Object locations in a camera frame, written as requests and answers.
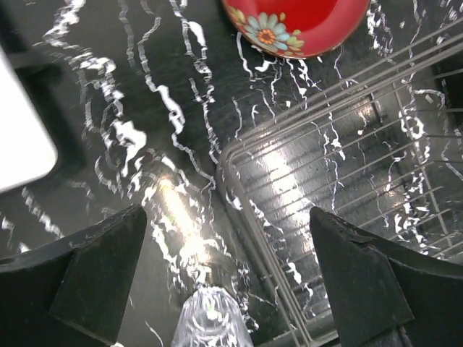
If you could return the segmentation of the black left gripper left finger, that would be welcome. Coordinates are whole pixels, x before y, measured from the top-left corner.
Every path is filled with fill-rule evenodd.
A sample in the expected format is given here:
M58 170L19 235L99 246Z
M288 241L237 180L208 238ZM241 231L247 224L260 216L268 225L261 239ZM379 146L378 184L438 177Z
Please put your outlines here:
M1 259L1 345L114 345L146 225L144 209L131 205L70 236Z

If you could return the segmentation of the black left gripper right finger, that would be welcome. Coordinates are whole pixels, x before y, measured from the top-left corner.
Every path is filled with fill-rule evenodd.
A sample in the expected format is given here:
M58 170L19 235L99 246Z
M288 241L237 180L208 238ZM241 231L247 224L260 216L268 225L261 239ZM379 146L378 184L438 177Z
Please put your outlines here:
M310 209L310 233L342 346L461 346L462 266Z

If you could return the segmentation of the wire dish rack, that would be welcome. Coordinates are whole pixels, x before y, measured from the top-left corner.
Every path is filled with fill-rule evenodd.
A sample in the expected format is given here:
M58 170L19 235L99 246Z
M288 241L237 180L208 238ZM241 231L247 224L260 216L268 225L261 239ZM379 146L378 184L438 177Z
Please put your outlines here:
M285 331L337 342L310 231L319 207L462 263L462 21L455 20L230 142L217 177Z

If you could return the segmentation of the red floral plate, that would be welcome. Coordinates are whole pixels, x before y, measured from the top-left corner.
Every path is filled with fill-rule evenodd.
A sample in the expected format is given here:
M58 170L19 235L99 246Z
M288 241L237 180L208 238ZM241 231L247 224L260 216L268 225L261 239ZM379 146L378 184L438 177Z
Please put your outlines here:
M274 56L306 59L340 46L360 25L370 0L228 0L233 25Z

